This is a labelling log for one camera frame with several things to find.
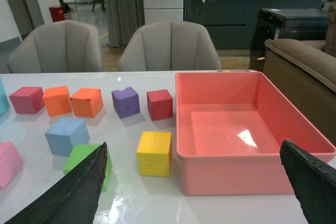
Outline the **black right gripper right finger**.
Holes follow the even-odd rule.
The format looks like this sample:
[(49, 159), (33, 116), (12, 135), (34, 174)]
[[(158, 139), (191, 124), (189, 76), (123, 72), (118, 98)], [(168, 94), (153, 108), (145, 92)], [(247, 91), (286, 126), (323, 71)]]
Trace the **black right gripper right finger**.
[(280, 147), (281, 164), (308, 223), (335, 223), (335, 168), (291, 140)]

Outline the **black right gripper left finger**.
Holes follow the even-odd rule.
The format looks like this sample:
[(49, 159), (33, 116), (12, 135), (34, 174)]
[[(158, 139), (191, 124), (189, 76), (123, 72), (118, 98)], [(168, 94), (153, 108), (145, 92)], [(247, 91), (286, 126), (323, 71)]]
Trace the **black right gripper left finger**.
[(7, 223), (93, 223), (106, 177), (107, 144), (99, 145), (67, 175)]

